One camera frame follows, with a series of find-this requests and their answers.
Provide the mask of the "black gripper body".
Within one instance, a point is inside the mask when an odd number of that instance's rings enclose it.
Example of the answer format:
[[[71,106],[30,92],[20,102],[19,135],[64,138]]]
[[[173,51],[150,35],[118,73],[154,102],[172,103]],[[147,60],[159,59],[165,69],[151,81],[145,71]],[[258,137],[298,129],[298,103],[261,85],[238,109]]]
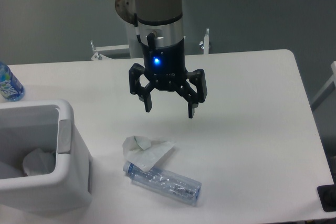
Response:
[[[162,91],[175,91],[177,75],[186,71],[184,40],[167,47],[159,47],[155,37],[147,38],[143,44],[145,68],[156,74],[155,88]]]

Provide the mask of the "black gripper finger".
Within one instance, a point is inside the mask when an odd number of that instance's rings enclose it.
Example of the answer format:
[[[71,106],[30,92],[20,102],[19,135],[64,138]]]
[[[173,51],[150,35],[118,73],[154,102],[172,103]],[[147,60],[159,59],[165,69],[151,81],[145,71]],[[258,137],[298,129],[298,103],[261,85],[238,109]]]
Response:
[[[144,75],[149,83],[141,86],[140,77]],[[139,100],[144,102],[145,111],[149,113],[152,109],[151,91],[156,85],[156,74],[149,71],[144,66],[134,63],[129,69],[129,87],[132,95],[138,95]]]
[[[192,119],[195,109],[200,103],[204,103],[207,97],[205,71],[203,69],[185,71],[177,75],[175,81],[175,91],[187,101],[188,117]]]

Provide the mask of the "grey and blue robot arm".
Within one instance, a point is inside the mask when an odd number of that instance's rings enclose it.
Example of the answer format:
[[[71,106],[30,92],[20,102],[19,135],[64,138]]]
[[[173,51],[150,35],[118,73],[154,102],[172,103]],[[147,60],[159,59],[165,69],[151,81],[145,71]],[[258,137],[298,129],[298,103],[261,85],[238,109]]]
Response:
[[[189,72],[185,66],[182,0],[130,1],[144,60],[143,66],[135,63],[129,70],[130,93],[150,112],[153,89],[176,92],[187,101],[192,118],[207,87],[203,69]]]

